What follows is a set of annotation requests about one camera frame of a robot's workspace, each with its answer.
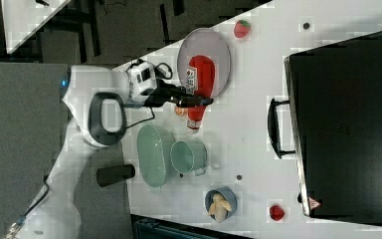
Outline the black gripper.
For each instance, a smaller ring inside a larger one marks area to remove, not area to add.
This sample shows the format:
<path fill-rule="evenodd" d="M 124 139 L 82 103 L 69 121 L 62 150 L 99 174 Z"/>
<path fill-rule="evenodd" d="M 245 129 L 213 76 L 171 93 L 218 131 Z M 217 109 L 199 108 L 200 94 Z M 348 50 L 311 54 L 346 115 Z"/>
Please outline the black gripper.
<path fill-rule="evenodd" d="M 207 107 L 214 103 L 213 99 L 186 96 L 186 90 L 182 86 L 167 84 L 161 79 L 157 79 L 156 83 L 156 89 L 144 103 L 148 108 L 161 108 L 165 103 L 173 103 L 179 108 Z"/>

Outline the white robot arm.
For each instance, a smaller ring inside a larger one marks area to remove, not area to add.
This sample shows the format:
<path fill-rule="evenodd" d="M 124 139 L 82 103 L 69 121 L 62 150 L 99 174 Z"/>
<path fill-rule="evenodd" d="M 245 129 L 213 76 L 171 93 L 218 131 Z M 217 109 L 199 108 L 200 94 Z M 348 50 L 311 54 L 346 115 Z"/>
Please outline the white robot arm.
<path fill-rule="evenodd" d="M 135 62 L 123 71 L 74 65 L 63 86 L 62 102 L 72 118 L 64 144 L 43 187 L 4 239 L 78 239 L 82 219 L 75 189 L 91 155 L 117 144 L 127 133 L 127 108 L 206 107 L 209 96 L 195 96 L 170 84 L 164 63 Z"/>

